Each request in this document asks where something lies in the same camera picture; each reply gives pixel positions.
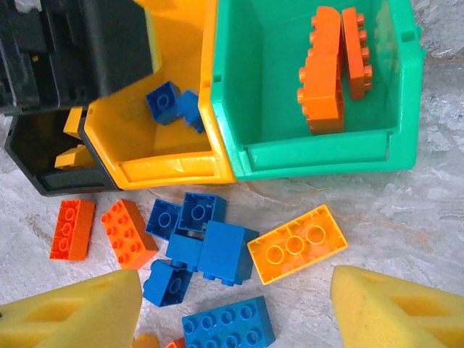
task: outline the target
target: yellow sponge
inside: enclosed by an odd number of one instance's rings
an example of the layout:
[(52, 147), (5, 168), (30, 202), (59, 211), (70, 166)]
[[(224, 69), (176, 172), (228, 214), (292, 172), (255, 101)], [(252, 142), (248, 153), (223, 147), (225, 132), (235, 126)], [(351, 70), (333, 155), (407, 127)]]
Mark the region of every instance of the yellow sponge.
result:
[(331, 298), (345, 348), (464, 347), (464, 297), (337, 266)]
[(119, 270), (0, 306), (1, 348), (129, 348), (142, 293)]

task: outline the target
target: building block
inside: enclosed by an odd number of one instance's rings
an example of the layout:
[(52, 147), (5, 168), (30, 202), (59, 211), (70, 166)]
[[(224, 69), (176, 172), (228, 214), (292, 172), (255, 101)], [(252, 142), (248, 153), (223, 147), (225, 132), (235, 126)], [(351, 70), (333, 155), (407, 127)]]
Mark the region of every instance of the building block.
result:
[(144, 283), (144, 298), (157, 307), (182, 303), (192, 273), (174, 267), (167, 260), (154, 261), (150, 269), (150, 277)]
[(225, 206), (226, 200), (215, 194), (187, 192), (178, 227), (185, 231), (204, 233), (209, 221), (224, 221)]
[(169, 241), (178, 222), (181, 206), (157, 199), (154, 201), (152, 213), (146, 224), (146, 232)]
[(353, 100), (364, 98), (365, 92), (372, 89), (372, 65), (369, 61), (369, 48), (366, 45), (368, 32), (360, 29), (364, 25), (363, 14), (356, 12), (356, 7), (344, 9), (343, 29), (347, 50), (349, 90)]
[(166, 348), (186, 348), (186, 340), (182, 337), (169, 343)]
[(200, 239), (173, 233), (167, 246), (166, 256), (172, 260), (173, 266), (196, 272), (202, 246), (203, 241)]
[(50, 259), (68, 261), (86, 259), (94, 213), (93, 202), (84, 199), (61, 202), (51, 243)]
[(186, 119), (189, 126), (197, 133), (204, 132), (202, 115), (198, 108), (198, 96), (192, 91), (185, 91), (178, 100), (179, 115)]
[(101, 223), (122, 269), (138, 270), (158, 252), (134, 202), (120, 199), (102, 215)]
[(248, 243), (261, 281), (268, 285), (348, 247), (322, 205)]
[(160, 348), (160, 343), (156, 336), (143, 333), (137, 339), (132, 340), (131, 348)]
[(178, 112), (178, 97), (181, 90), (174, 83), (163, 83), (153, 92), (146, 95), (146, 102), (153, 120), (162, 125), (169, 125), (182, 118)]
[(210, 221), (198, 270), (206, 279), (219, 278), (227, 286), (241, 285), (252, 276), (253, 261), (247, 243), (259, 235), (259, 232), (242, 226)]
[(58, 155), (55, 159), (56, 169), (78, 169), (95, 167), (94, 158), (87, 148), (79, 144), (71, 150)]
[(464, 347), (464, 297), (336, 266), (331, 298), (346, 348)]
[(269, 347), (276, 338), (264, 296), (182, 318), (188, 348)]
[(119, 270), (0, 305), (2, 348), (128, 348), (142, 293), (136, 270)]

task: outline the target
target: gray stone surface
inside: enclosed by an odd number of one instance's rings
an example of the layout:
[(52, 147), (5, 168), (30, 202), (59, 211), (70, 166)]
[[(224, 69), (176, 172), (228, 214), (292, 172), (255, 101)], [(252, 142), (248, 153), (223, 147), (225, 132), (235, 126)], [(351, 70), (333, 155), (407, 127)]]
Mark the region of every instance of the gray stone surface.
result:
[[(186, 191), (215, 193), (228, 199), (228, 222), (262, 233), (327, 204), (350, 243), (342, 253), (270, 286), (260, 283), (256, 270), (252, 280), (233, 288), (195, 274), (183, 304), (159, 309), (144, 301), (139, 333), (157, 334), (163, 347), (182, 335), (182, 316), (264, 294), (278, 338), (273, 347), (342, 347), (329, 297), (335, 265), (358, 265), (464, 295), (463, 2), (413, 2), (429, 49), (413, 170), (84, 196), (97, 201), (97, 217), (128, 198), (147, 218), (158, 197), (181, 203)], [(0, 144), (8, 124), (0, 117)], [(64, 197), (39, 196), (3, 149), (0, 195), (0, 303), (118, 269), (98, 221), (86, 261), (48, 259)], [(157, 243), (163, 258), (166, 243)], [(145, 266), (141, 280), (148, 275)]]

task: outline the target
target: blue lego brick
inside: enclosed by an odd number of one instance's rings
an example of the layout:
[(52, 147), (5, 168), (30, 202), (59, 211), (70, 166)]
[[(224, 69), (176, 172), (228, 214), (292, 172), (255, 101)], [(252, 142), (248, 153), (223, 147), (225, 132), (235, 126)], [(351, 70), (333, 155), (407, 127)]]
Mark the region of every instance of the blue lego brick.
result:
[(214, 194), (187, 192), (183, 200), (179, 229), (204, 233), (208, 222), (224, 221), (226, 200)]
[(188, 348), (265, 348), (275, 340), (264, 296), (182, 318)]
[(166, 256), (172, 259), (172, 265), (196, 272), (202, 246), (202, 240), (173, 233), (167, 246)]
[(210, 221), (204, 235), (198, 270), (209, 280), (219, 278), (224, 285), (241, 285), (250, 279), (253, 260), (247, 243), (259, 232), (242, 226)]
[(162, 125), (182, 118), (178, 111), (178, 99), (181, 90), (174, 83), (168, 81), (146, 95), (146, 102), (152, 113), (153, 120)]
[(174, 267), (167, 260), (156, 260), (152, 273), (144, 283), (144, 298), (157, 307), (182, 303), (189, 287), (192, 272)]
[(177, 226), (181, 206), (157, 199), (154, 201), (152, 213), (146, 224), (146, 232), (169, 241)]
[(197, 133), (204, 132), (202, 115), (198, 108), (198, 96), (192, 91), (185, 91), (178, 99), (179, 115), (185, 117), (186, 122), (195, 128)]

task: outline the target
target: plastic bin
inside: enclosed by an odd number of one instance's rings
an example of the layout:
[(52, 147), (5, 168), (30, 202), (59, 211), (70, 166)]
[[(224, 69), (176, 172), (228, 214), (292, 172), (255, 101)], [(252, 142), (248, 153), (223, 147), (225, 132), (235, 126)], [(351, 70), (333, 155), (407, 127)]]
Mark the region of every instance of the plastic bin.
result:
[[(365, 14), (373, 88), (352, 101), (345, 71), (345, 132), (313, 136), (297, 89), (318, 6)], [(219, 0), (217, 17), (211, 100), (238, 179), (413, 167), (425, 51), (410, 2)]]
[[(214, 8), (214, 2), (208, 6)], [(200, 61), (207, 1), (152, 1), (152, 21), (161, 55), (155, 74), (92, 103), (85, 132), (120, 189), (143, 189), (182, 183), (231, 183), (235, 181), (209, 98), (207, 83), (200, 89)], [(202, 69), (211, 80), (215, 27), (208, 14)], [(182, 91), (199, 93), (206, 132), (198, 134), (178, 120), (156, 124), (145, 96), (171, 80)]]

